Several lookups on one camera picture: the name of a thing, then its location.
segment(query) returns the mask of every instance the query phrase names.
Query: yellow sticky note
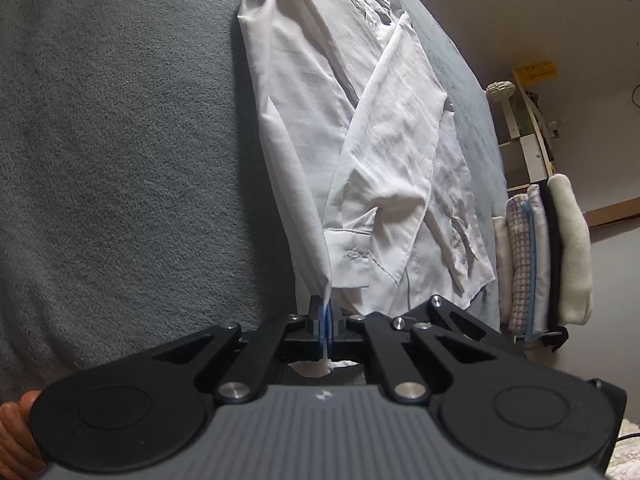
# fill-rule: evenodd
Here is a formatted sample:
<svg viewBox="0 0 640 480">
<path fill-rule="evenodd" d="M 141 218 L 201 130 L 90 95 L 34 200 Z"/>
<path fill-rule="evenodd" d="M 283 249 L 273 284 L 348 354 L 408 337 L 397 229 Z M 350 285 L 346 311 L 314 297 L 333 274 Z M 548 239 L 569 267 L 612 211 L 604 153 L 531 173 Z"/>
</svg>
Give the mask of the yellow sticky note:
<svg viewBox="0 0 640 480">
<path fill-rule="evenodd" d="M 541 61 L 522 68 L 515 68 L 515 73 L 522 83 L 522 86 L 529 86 L 547 79 L 560 77 L 558 75 L 558 67 L 553 61 Z"/>
</svg>

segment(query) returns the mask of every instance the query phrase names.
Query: plaid towel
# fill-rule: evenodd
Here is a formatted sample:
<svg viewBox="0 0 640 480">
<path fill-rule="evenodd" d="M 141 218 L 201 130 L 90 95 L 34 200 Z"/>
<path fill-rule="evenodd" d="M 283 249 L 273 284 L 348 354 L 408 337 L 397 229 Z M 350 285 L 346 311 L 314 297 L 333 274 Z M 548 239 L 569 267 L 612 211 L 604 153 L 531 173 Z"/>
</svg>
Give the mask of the plaid towel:
<svg viewBox="0 0 640 480">
<path fill-rule="evenodd" d="M 531 294 L 531 245 L 529 217 L 522 209 L 526 194 L 514 195 L 507 202 L 507 225 L 513 255 L 513 302 L 509 331 L 522 335 L 527 325 L 527 311 Z"/>
</svg>

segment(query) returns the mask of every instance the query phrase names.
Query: shirt cuff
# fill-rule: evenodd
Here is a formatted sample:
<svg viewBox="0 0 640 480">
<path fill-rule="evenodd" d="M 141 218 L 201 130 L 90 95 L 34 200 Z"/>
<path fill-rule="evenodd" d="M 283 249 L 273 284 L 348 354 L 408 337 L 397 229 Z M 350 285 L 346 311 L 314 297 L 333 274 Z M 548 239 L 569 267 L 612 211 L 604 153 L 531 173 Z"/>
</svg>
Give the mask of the shirt cuff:
<svg viewBox="0 0 640 480">
<path fill-rule="evenodd" d="M 325 230 L 324 239 L 331 261 L 333 288 L 369 286 L 371 235 L 349 230 Z"/>
</svg>

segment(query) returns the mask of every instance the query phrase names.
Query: hand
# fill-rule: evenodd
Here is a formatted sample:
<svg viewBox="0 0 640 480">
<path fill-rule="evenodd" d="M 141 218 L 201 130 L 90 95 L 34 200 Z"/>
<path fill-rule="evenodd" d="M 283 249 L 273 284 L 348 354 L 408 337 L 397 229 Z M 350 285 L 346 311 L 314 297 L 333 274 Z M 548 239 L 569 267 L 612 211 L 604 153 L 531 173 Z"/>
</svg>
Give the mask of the hand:
<svg viewBox="0 0 640 480">
<path fill-rule="evenodd" d="M 20 403 L 0 406 L 0 477 L 6 480 L 35 478 L 44 462 L 27 426 L 38 391 L 25 393 Z"/>
</svg>

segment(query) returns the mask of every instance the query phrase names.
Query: stack of folded towels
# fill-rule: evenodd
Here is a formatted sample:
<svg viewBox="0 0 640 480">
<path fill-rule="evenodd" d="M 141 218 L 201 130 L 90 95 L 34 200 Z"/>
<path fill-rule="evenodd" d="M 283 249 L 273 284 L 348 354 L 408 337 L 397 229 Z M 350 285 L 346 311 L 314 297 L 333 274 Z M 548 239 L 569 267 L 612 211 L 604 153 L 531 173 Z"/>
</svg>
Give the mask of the stack of folded towels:
<svg viewBox="0 0 640 480">
<path fill-rule="evenodd" d="M 500 322 L 535 340 L 591 315 L 591 243 L 569 179 L 555 174 L 493 218 Z"/>
</svg>

